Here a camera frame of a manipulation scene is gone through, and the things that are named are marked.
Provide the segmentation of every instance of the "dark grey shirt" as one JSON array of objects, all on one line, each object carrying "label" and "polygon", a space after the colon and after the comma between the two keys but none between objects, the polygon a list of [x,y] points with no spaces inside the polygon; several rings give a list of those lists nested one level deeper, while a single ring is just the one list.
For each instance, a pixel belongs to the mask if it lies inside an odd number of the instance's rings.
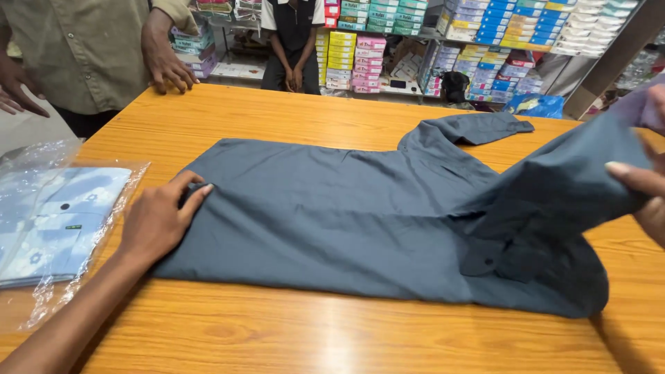
[{"label": "dark grey shirt", "polygon": [[390,152],[220,140],[187,167],[217,187],[154,275],[589,316],[608,281],[581,234],[647,199],[604,163],[650,163],[607,115],[500,175],[454,145],[532,130],[465,114]]}]

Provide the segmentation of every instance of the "wooden table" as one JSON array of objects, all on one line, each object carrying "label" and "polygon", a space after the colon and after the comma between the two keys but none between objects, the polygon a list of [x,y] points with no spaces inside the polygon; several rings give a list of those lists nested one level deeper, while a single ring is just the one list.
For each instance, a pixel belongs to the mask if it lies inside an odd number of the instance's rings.
[{"label": "wooden table", "polygon": [[[144,93],[83,146],[82,157],[149,160],[141,189],[167,182],[220,138],[394,150],[419,120],[459,113],[198,85],[184,96]],[[577,124],[529,120],[534,133],[466,150],[501,172]],[[665,148],[663,138],[647,137]],[[96,268],[120,232],[118,224]],[[602,320],[148,280],[79,367],[94,374],[665,373],[665,254],[631,217],[587,238],[612,285]],[[0,358],[26,336],[0,335]]]}]

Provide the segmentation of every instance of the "hand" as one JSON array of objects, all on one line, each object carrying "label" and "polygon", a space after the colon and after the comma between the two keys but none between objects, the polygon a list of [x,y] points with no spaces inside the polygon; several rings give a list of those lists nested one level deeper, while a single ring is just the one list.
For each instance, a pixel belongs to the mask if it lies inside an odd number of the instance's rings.
[{"label": "hand", "polygon": [[141,30],[143,61],[152,75],[151,85],[161,94],[166,94],[164,81],[168,79],[185,93],[194,83],[200,83],[191,70],[178,60],[168,40],[168,31],[173,25],[171,17],[159,8],[154,8]]},{"label": "hand", "polygon": [[290,92],[295,92],[293,88],[295,87],[295,83],[293,82],[293,70],[287,69],[287,76],[285,78],[285,83],[287,85],[287,89]]},{"label": "hand", "polygon": [[[649,89],[661,119],[665,122],[665,87]],[[665,154],[658,154],[644,141],[644,150],[654,163],[654,171],[636,168],[619,162],[608,162],[607,170],[633,190],[654,196],[639,212],[635,220],[659,246],[665,248]]]},{"label": "hand", "polygon": [[303,87],[303,70],[299,67],[293,69],[293,90],[295,92],[300,92],[300,89]]},{"label": "hand", "polygon": [[6,55],[0,56],[0,87],[4,90],[3,92],[0,92],[0,109],[10,114],[16,114],[11,108],[18,110],[19,112],[23,112],[27,109],[40,116],[50,117],[49,113],[45,111],[44,108],[37,105],[23,92],[21,84],[28,87],[33,95],[42,100],[46,99],[37,88],[37,85],[28,78],[23,67],[15,63]]},{"label": "hand", "polygon": [[178,202],[188,191],[188,184],[200,182],[204,182],[203,178],[185,170],[163,186],[146,188],[125,213],[118,251],[129,255],[132,261],[151,266],[175,248],[201,203],[212,191],[212,184],[201,187],[179,210]]}]

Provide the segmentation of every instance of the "dark trousers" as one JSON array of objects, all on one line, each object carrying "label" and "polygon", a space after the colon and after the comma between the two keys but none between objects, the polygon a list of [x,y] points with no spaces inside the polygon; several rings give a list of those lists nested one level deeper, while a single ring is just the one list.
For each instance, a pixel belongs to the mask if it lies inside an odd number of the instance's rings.
[{"label": "dark trousers", "polygon": [[[303,54],[303,50],[284,52],[289,61],[289,65],[293,69],[298,61],[300,61],[300,56]],[[282,62],[280,62],[277,56],[273,53],[268,58],[265,74],[263,74],[263,80],[261,81],[261,89],[285,91],[286,85],[284,83],[284,78],[286,77],[286,73]],[[309,58],[303,67],[303,90],[306,94],[321,94],[321,91],[319,90],[319,64],[317,62],[316,51],[312,51],[312,54],[309,55]]]},{"label": "dark trousers", "polygon": [[53,108],[65,120],[65,123],[67,123],[67,126],[69,126],[77,138],[86,139],[89,139],[95,132],[98,132],[120,112],[119,110],[108,110],[97,114],[79,114],[55,105],[53,105]]}]

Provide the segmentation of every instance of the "blue plastic bag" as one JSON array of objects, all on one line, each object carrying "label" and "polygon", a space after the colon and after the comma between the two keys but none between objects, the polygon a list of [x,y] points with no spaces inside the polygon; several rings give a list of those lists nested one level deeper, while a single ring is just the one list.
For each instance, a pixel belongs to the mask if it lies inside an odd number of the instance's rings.
[{"label": "blue plastic bag", "polygon": [[563,97],[541,94],[517,94],[501,109],[520,116],[563,118]]}]

